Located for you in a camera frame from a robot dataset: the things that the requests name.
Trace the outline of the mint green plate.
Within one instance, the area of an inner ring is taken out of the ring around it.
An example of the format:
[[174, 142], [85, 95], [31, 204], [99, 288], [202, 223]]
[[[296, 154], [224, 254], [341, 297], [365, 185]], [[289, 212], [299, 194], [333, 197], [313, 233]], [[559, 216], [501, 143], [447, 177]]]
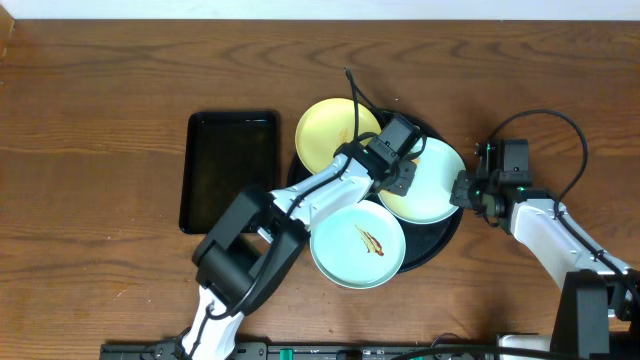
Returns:
[[425, 143], [424, 151], [413, 160], [417, 168], [407, 194], [379, 193], [382, 204], [396, 217], [420, 225], [440, 222], [458, 210], [450, 197], [458, 173], [465, 170], [453, 147], [431, 137]]

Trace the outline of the yellow plate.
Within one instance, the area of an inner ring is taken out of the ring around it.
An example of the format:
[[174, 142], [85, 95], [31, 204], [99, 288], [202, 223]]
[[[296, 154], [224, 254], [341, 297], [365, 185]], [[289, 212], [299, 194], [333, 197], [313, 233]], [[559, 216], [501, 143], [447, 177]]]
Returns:
[[334, 153], [354, 138], [354, 102], [330, 98], [311, 106], [300, 118], [295, 133], [295, 148], [304, 167], [312, 174], [327, 168]]

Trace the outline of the light blue plate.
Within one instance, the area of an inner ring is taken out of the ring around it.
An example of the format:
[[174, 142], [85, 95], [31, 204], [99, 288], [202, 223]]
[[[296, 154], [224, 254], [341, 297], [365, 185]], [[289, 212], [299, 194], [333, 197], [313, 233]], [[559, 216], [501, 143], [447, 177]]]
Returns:
[[383, 206], [363, 200], [338, 210], [311, 231], [310, 251], [334, 283], [370, 289], [393, 278], [406, 253], [404, 231]]

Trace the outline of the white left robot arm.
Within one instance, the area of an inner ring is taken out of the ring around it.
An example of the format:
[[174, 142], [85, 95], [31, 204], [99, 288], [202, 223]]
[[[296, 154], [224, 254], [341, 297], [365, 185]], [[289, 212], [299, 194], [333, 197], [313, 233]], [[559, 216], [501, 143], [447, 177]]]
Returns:
[[303, 248], [352, 289], [384, 284], [405, 257], [399, 221], [368, 200], [407, 157], [386, 141], [344, 145], [323, 171], [288, 188], [241, 193], [196, 248], [199, 305], [180, 342], [185, 359], [225, 359], [243, 319], [262, 306]]

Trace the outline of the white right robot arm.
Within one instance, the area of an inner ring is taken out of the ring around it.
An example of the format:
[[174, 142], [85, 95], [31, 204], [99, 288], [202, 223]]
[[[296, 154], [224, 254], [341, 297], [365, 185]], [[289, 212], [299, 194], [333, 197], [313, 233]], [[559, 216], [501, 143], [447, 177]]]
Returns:
[[523, 244], [561, 290], [551, 335], [505, 335], [503, 358], [636, 359], [639, 273], [595, 242], [528, 172], [460, 171], [452, 205], [474, 211]]

